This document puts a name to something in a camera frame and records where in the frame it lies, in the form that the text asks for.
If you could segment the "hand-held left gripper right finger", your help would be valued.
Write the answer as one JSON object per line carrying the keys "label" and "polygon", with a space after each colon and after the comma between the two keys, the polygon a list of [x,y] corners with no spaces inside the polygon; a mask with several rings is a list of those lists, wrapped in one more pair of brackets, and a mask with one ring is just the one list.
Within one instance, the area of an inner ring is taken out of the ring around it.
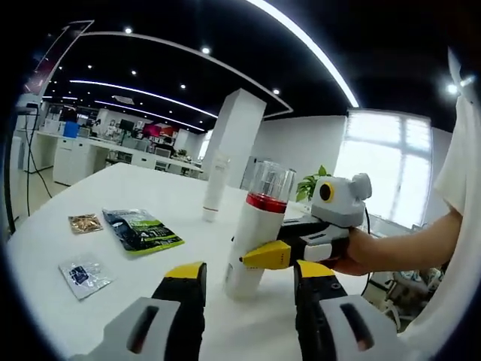
{"label": "hand-held left gripper right finger", "polygon": [[360,295],[348,295],[334,272],[298,260],[295,328],[303,360],[402,360],[394,323]]}

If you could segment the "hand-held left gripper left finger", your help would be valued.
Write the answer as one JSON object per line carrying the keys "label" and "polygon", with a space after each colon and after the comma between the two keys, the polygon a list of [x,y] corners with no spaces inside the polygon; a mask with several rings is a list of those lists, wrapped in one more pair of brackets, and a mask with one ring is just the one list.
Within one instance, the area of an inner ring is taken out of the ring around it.
{"label": "hand-held left gripper left finger", "polygon": [[141,297],[104,327],[100,344],[72,360],[197,360],[205,330],[207,264],[167,272],[150,297]]}

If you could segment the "person's right hand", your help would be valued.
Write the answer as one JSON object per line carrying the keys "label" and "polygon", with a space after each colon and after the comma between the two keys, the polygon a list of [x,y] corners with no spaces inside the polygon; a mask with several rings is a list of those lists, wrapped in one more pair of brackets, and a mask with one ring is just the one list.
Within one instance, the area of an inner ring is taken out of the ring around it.
{"label": "person's right hand", "polygon": [[357,228],[349,230],[349,245],[332,268],[345,275],[361,276],[374,270],[376,239]]}

